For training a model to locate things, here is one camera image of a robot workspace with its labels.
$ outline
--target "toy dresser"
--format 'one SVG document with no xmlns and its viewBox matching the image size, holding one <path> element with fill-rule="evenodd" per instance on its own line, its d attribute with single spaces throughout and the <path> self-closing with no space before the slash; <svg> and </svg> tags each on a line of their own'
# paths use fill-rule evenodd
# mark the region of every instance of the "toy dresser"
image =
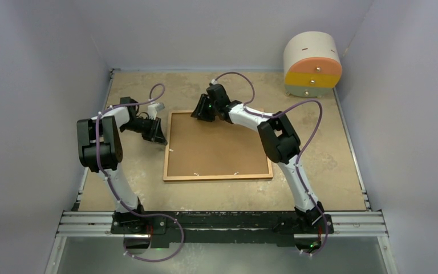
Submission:
<svg viewBox="0 0 438 274">
<path fill-rule="evenodd" d="M 283 53 L 286 94 L 318 97 L 338 83 L 342 65 L 333 37 L 308 31 L 293 37 Z"/>
</svg>

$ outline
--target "wooden tray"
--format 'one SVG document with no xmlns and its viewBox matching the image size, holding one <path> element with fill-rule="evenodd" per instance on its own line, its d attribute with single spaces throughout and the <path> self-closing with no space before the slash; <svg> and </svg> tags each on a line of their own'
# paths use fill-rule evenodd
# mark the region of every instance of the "wooden tray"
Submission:
<svg viewBox="0 0 438 274">
<path fill-rule="evenodd" d="M 271 179 L 271 161 L 257 132 L 225 121 L 169 113 L 164 181 Z"/>
</svg>

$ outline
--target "white wall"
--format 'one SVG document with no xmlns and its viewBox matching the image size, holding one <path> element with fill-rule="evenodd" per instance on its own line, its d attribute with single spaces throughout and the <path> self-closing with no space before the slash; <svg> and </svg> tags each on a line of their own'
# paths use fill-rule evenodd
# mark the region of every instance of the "white wall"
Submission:
<svg viewBox="0 0 438 274">
<path fill-rule="evenodd" d="M 401 273 L 438 273 L 438 1 L 375 0 L 338 87 Z"/>
<path fill-rule="evenodd" d="M 107 66 L 69 0 L 0 1 L 0 273 L 43 273 Z"/>
<path fill-rule="evenodd" d="M 111 67 L 282 69 L 295 34 L 330 33 L 344 52 L 372 0 L 75 0 Z"/>
</svg>

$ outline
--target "gray floor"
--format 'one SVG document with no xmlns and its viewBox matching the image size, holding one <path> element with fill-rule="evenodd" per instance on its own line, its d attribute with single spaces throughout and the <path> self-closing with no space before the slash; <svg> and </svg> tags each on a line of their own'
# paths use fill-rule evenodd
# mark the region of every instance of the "gray floor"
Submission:
<svg viewBox="0 0 438 274">
<path fill-rule="evenodd" d="M 309 259 L 274 244 L 185 244 L 174 258 L 145 263 L 123 256 L 122 238 L 68 238 L 59 273 L 386 273 L 377 238 L 336 237 Z M 150 249 L 159 259 L 177 247 Z"/>
</svg>

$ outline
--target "table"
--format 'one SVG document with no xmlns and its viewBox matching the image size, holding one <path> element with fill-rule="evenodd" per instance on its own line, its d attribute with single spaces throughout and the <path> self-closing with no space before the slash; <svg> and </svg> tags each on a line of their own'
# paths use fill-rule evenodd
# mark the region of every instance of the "table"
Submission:
<svg viewBox="0 0 438 274">
<path fill-rule="evenodd" d="M 281 72 L 245 72 L 254 83 L 256 98 L 249 104 L 266 112 L 284 110 L 304 98 L 285 96 Z M 107 105 L 130 96 L 143 102 L 156 83 L 167 87 L 158 101 L 165 110 L 158 114 L 166 132 L 170 110 L 194 109 L 201 93 L 219 72 L 116 72 Z M 252 92 L 244 79 L 227 75 L 219 80 L 231 100 L 245 102 Z M 308 179 L 327 211 L 365 211 L 359 177 L 350 151 L 334 92 L 319 98 L 323 120 L 302 156 Z M 310 136 L 318 117 L 318 106 L 304 104 L 288 113 L 302 144 Z M 292 210 L 293 197 L 285 177 L 273 164 L 273 179 L 244 182 L 164 183 L 164 146 L 143 141 L 140 134 L 122 132 L 122 166 L 128 181 L 148 211 L 279 211 Z M 114 202 L 97 174 L 88 172 L 80 211 L 113 211 Z"/>
</svg>

